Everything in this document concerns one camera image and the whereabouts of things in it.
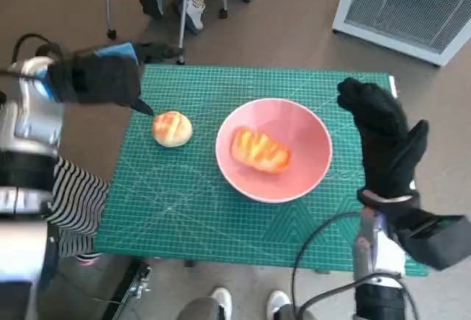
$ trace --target pant leg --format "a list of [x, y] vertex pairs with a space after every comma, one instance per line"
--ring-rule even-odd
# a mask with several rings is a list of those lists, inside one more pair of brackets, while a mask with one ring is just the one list
[[[282, 306], [274, 315], [273, 320], [296, 320], [293, 314], [293, 305], [287, 304]], [[303, 320], [316, 320], [310, 310], [304, 312]]]
[[206, 296], [189, 302], [177, 320], [224, 320], [224, 309], [215, 299]]
[[59, 257], [70, 257], [93, 252], [95, 237], [59, 228]]
[[54, 168], [52, 213], [46, 220], [63, 230], [96, 235], [110, 185], [59, 157]]

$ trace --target black robotic glove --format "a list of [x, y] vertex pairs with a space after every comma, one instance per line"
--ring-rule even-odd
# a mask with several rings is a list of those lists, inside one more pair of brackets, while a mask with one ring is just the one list
[[365, 188], [385, 199], [411, 195], [415, 167], [427, 148], [428, 122], [409, 131], [399, 102], [375, 83], [347, 78], [339, 83], [337, 100], [360, 132]]
[[416, 261], [442, 270], [471, 255], [465, 216], [438, 216], [420, 208], [410, 188], [427, 148], [428, 122], [408, 130], [397, 100], [374, 83], [345, 79], [339, 105], [353, 114], [361, 136], [365, 187], [358, 200], [386, 216], [397, 242]]
[[[138, 43], [133, 48], [139, 64], [161, 63], [182, 54], [181, 49], [162, 43]], [[54, 48], [42, 49], [42, 53], [45, 51], [49, 55], [49, 52], [54, 53]], [[48, 67], [47, 81], [59, 102], [116, 103], [154, 114], [152, 108], [140, 99], [141, 75], [135, 58], [124, 54], [99, 56], [80, 51], [71, 57], [56, 55], [60, 59]]]

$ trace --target pink bowl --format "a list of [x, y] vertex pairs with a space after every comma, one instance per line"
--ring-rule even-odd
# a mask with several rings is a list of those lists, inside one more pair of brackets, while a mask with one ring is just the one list
[[[291, 164], [279, 174], [264, 173], [232, 158], [235, 131], [249, 127], [291, 149]], [[216, 138], [216, 159], [227, 181], [251, 199], [280, 203], [314, 189], [329, 169], [332, 140], [324, 123], [308, 108], [286, 99], [246, 103], [224, 120]]]

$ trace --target green cutting mat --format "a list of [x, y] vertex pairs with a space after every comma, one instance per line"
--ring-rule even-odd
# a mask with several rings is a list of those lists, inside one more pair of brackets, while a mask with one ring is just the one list
[[[230, 263], [292, 266], [302, 242], [325, 219], [359, 210], [364, 184], [358, 132], [336, 103], [345, 77], [389, 89], [388, 74], [151, 65], [142, 97], [156, 113], [179, 110], [194, 126], [183, 147], [166, 149], [151, 136], [153, 118], [133, 113], [97, 238], [101, 252]], [[281, 205], [254, 202], [221, 175], [214, 144], [238, 106], [262, 97], [291, 99], [312, 109], [333, 141], [333, 161], [307, 196]], [[307, 249], [302, 266], [351, 270], [358, 219], [337, 222]], [[426, 269], [407, 262], [409, 274]]]

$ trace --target bread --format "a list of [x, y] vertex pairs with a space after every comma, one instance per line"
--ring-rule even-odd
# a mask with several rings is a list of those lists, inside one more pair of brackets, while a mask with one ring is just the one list
[[152, 136], [165, 147], [182, 146], [192, 134], [191, 122], [182, 113], [175, 111], [158, 115], [152, 125]]
[[231, 154], [238, 162], [268, 173], [284, 171], [291, 159], [291, 151], [287, 147], [247, 127], [235, 131]]

